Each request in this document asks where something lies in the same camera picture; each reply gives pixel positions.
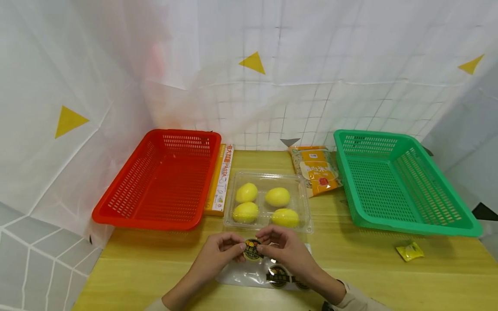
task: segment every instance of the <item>orange package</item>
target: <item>orange package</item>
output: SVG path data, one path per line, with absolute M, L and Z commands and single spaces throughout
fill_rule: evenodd
M 325 146 L 289 147 L 294 171 L 306 179 L 306 193 L 314 197 L 342 186 L 339 172 Z

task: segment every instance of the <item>yellow lemon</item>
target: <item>yellow lemon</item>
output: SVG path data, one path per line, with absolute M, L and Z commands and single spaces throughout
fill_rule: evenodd
M 246 202 L 239 204 L 232 213 L 234 220 L 240 223 L 253 223 L 257 214 L 259 213 L 259 209 L 256 204 L 253 202 Z
M 299 215 L 289 208 L 279 208 L 271 216 L 271 221 L 282 227 L 295 228 L 299 224 Z
M 290 193 L 286 188 L 273 188 L 266 193 L 264 199 L 273 207 L 284 207 L 290 202 Z
M 256 200 L 256 197 L 256 185 L 247 183 L 237 190 L 237 193 L 235 194 L 235 201 L 237 201 L 238 203 L 252 202 Z

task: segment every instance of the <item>table surface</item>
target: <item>table surface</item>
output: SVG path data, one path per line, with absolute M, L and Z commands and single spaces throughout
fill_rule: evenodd
M 287 152 L 236 151 L 233 171 L 293 174 Z M 342 189 L 311 198 L 315 233 L 304 235 L 330 275 L 394 310 L 496 310 L 498 265 L 475 238 L 417 236 L 356 227 Z M 206 237 L 228 230 L 206 216 L 189 232 L 117 228 L 73 310 L 142 310 L 188 271 Z M 234 230 L 243 237 L 255 231 Z M 394 249 L 414 240 L 425 258 L 405 263 Z M 314 292 L 239 287 L 213 281 L 189 305 L 195 310 L 320 310 Z

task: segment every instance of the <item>red basket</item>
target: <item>red basket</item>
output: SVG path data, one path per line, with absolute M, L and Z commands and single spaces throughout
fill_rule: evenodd
M 92 213 L 98 223 L 190 230 L 201 220 L 221 136 L 156 129 L 145 135 Z

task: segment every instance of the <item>hand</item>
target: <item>hand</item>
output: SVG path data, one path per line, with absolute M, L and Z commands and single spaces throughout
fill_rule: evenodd
M 294 230 L 272 224 L 256 237 L 262 243 L 258 252 L 281 262 L 298 280 L 309 284 L 311 277 L 322 271 Z
M 233 232 L 212 234 L 197 255 L 188 274 L 201 282 L 213 279 L 231 261 L 244 262 L 245 239 Z
M 257 247 L 258 252 L 281 262 L 299 281 L 328 302 L 338 305 L 344 299 L 344 284 L 318 266 L 294 230 L 272 224 L 256 233 L 256 237 L 262 244 Z
M 187 274 L 167 292 L 162 303 L 170 310 L 182 310 L 197 292 L 231 260 L 243 262 L 245 240 L 233 232 L 210 235 Z

